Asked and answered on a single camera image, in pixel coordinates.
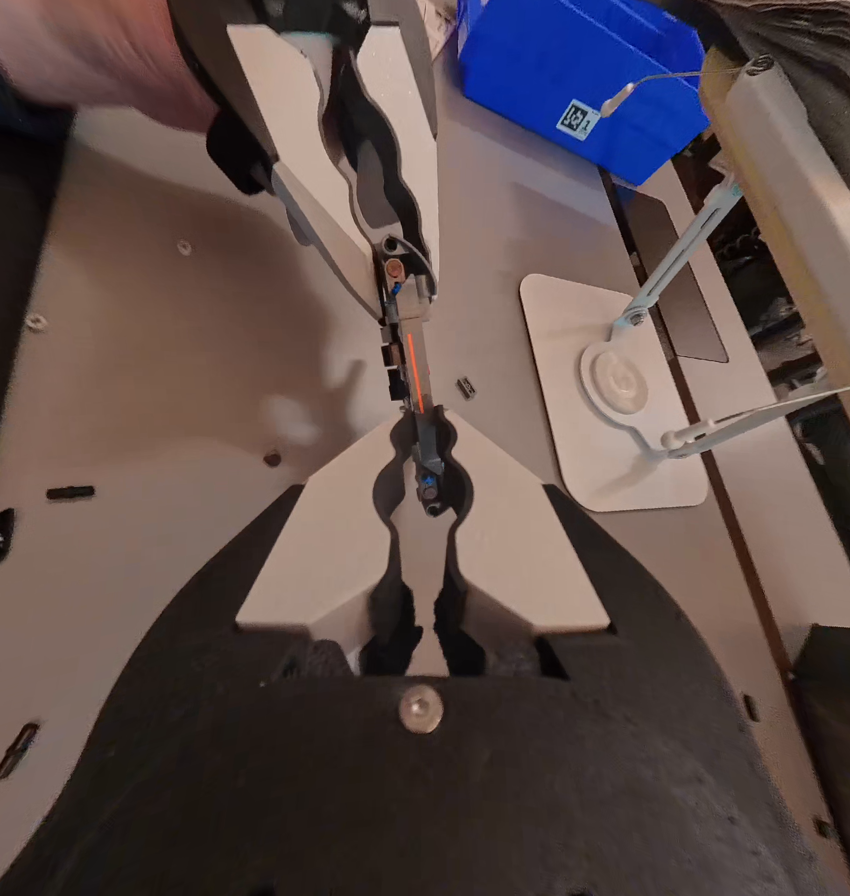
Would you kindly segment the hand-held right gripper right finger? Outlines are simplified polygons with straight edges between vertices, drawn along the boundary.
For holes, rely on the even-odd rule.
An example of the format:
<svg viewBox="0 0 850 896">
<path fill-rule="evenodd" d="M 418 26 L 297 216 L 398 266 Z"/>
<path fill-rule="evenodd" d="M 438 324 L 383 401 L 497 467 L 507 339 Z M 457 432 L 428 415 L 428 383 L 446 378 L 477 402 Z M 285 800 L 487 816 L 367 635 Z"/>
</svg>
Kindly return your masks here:
<svg viewBox="0 0 850 896">
<path fill-rule="evenodd" d="M 452 673 L 539 666 L 537 644 L 610 629 L 545 484 L 453 411 L 442 413 L 448 532 L 435 633 Z"/>
</svg>

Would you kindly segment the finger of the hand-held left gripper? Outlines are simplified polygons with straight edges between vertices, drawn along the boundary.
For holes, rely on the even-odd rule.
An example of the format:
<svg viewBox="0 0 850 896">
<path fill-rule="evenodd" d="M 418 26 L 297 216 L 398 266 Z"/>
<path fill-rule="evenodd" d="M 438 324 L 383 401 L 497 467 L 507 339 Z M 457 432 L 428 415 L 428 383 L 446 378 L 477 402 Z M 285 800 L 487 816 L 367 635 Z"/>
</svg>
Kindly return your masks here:
<svg viewBox="0 0 850 896">
<path fill-rule="evenodd" d="M 371 238 L 411 244 L 439 279 L 439 193 L 429 60 L 414 65 L 398 24 L 372 24 L 346 54 L 338 82 L 340 132 L 354 174 L 354 212 Z"/>
<path fill-rule="evenodd" d="M 229 40 L 246 77 L 276 159 L 270 181 L 294 230 L 329 264 L 341 284 L 376 321 L 384 313 L 374 247 L 359 226 L 351 185 L 326 150 L 325 98 L 314 41 L 298 47 L 269 27 L 229 27 Z"/>
</svg>

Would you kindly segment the grey black lego technic model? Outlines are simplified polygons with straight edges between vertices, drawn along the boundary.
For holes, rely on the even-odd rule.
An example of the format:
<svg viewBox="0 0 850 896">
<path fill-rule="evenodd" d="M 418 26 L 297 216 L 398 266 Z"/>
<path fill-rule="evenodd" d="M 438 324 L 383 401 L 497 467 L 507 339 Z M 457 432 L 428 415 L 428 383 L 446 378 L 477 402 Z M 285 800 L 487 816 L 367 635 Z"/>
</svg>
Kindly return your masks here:
<svg viewBox="0 0 850 896">
<path fill-rule="evenodd" d="M 383 237 L 374 257 L 389 392 L 411 418 L 409 455 L 415 465 L 417 497 L 426 515 L 436 518 L 449 508 L 443 420 L 433 396 L 424 332 L 437 296 L 437 279 L 426 255 L 404 238 Z"/>
</svg>

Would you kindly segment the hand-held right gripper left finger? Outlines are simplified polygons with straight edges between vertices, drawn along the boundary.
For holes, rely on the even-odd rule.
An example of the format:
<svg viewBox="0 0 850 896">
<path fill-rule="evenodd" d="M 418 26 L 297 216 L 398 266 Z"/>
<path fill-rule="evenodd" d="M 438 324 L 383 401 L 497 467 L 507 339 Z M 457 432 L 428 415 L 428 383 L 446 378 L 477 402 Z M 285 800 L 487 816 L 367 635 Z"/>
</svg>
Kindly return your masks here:
<svg viewBox="0 0 850 896">
<path fill-rule="evenodd" d="M 421 640 L 392 522 L 415 440 L 403 412 L 307 479 L 236 622 L 338 644 L 363 673 L 405 673 Z"/>
</svg>

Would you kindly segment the black crate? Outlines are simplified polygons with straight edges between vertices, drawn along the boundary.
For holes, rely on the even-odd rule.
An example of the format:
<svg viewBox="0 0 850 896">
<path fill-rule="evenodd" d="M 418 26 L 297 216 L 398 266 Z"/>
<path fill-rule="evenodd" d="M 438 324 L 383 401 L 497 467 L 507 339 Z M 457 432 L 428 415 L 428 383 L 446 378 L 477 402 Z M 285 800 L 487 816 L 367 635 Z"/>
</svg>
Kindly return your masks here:
<svg viewBox="0 0 850 896">
<path fill-rule="evenodd" d="M 850 800 L 850 628 L 811 626 L 793 673 L 802 729 L 824 786 Z"/>
</svg>

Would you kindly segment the small dark lego piece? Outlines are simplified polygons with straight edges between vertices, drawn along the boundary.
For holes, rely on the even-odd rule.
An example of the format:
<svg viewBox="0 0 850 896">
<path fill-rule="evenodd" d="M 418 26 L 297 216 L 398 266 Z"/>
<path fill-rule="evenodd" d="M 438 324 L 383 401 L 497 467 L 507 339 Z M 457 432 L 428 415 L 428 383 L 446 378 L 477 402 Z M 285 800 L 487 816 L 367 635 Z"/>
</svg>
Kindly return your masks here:
<svg viewBox="0 0 850 896">
<path fill-rule="evenodd" d="M 0 781 L 10 778 L 16 771 L 36 741 L 40 729 L 40 723 L 30 721 L 16 734 L 14 740 L 6 747 L 0 761 Z"/>
</svg>

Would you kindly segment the grey flat panel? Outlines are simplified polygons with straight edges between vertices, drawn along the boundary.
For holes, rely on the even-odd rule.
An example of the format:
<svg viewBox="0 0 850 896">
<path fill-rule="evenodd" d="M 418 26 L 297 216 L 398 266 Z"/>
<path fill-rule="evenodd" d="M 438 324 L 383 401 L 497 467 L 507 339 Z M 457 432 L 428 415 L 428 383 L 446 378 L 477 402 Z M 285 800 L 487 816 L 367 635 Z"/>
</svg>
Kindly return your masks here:
<svg viewBox="0 0 850 896">
<path fill-rule="evenodd" d="M 660 200 L 625 186 L 618 187 L 618 196 L 636 252 L 646 273 L 651 274 L 676 243 L 677 230 Z M 655 308 L 675 356 L 710 363 L 729 362 L 728 353 L 689 264 L 662 291 Z"/>
</svg>

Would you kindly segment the white base book stand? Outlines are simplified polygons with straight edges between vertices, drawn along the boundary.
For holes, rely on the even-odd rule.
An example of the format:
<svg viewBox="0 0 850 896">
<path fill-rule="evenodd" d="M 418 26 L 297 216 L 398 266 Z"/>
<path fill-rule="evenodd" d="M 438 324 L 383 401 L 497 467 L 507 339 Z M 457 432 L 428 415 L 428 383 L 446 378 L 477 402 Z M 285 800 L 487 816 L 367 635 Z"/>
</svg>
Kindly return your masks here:
<svg viewBox="0 0 850 896">
<path fill-rule="evenodd" d="M 699 505 L 708 492 L 699 454 L 850 392 L 846 372 L 829 390 L 688 424 L 650 310 L 743 196 L 743 187 L 757 222 L 780 227 L 770 245 L 781 273 L 797 262 L 800 278 L 818 288 L 829 308 L 848 300 L 850 333 L 850 189 L 781 67 L 746 65 L 725 92 L 714 123 L 731 127 L 725 144 L 734 170 L 635 298 L 536 273 L 520 283 L 558 466 L 567 491 L 590 511 Z"/>
</svg>

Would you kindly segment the cluttered storage shelf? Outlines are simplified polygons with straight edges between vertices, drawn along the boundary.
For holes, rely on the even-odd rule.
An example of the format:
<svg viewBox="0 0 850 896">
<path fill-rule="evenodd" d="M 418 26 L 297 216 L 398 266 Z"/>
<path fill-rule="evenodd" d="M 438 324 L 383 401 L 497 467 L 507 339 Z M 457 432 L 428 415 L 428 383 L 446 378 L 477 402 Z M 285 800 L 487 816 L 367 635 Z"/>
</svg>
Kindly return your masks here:
<svg viewBox="0 0 850 896">
<path fill-rule="evenodd" d="M 745 200 L 710 245 L 776 395 L 829 389 L 825 365 Z M 850 420 L 842 399 L 822 399 L 787 420 L 850 562 Z"/>
</svg>

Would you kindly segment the person's left forearm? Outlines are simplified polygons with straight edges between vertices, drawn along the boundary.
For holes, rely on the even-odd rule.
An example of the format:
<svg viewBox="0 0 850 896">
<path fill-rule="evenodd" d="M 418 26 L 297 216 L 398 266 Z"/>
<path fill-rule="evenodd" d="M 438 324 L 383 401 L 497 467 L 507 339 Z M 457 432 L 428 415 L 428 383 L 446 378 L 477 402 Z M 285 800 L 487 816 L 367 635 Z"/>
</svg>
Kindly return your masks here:
<svg viewBox="0 0 850 896">
<path fill-rule="evenodd" d="M 42 106 L 122 106 L 204 133 L 218 107 L 163 1 L 0 1 L 0 74 Z"/>
</svg>

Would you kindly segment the black perforated foam mat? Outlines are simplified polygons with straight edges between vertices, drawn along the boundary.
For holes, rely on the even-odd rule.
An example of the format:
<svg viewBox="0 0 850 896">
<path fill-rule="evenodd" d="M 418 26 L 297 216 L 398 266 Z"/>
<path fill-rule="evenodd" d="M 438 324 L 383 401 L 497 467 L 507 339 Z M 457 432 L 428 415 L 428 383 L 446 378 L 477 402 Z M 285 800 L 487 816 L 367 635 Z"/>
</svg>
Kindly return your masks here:
<svg viewBox="0 0 850 896">
<path fill-rule="evenodd" d="M 37 135 L 0 126 L 0 426 L 72 120 L 53 112 Z"/>
</svg>

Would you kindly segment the blue storage bin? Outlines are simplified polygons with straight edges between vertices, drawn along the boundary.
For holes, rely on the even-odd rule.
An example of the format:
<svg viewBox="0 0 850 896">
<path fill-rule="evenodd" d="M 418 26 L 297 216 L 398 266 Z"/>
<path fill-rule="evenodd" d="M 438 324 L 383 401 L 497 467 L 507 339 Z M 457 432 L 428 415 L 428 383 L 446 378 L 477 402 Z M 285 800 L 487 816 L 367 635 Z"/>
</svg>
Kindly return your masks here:
<svg viewBox="0 0 850 896">
<path fill-rule="evenodd" d="M 642 185 L 710 125 L 697 32 L 649 2 L 460 1 L 466 98 Z"/>
</svg>

